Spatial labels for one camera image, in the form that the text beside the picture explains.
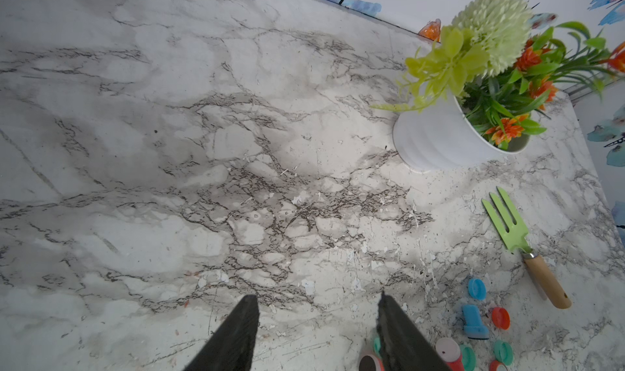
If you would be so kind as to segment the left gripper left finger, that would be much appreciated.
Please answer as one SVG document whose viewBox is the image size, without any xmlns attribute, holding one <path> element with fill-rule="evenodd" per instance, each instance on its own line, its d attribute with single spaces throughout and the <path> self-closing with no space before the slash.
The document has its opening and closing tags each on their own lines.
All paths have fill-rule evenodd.
<svg viewBox="0 0 625 371">
<path fill-rule="evenodd" d="M 253 294 L 242 297 L 184 370 L 249 371 L 259 318 L 257 297 Z"/>
</svg>

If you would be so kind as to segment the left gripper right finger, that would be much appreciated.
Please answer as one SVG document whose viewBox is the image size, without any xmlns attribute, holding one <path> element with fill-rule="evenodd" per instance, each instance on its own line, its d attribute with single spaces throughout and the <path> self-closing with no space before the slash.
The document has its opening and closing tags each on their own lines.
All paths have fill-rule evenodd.
<svg viewBox="0 0 625 371">
<path fill-rule="evenodd" d="M 382 292 L 378 310 L 376 330 L 384 369 L 449 371 L 449 366 L 392 296 Z"/>
</svg>

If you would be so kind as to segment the red stamp white base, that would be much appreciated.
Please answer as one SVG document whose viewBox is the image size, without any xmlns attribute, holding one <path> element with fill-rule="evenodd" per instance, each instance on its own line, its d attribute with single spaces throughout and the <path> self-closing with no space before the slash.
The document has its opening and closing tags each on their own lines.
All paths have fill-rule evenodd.
<svg viewBox="0 0 625 371">
<path fill-rule="evenodd" d="M 450 370 L 465 370 L 462 363 L 462 351 L 454 339 L 440 338 L 436 342 L 436 352 Z"/>
</svg>

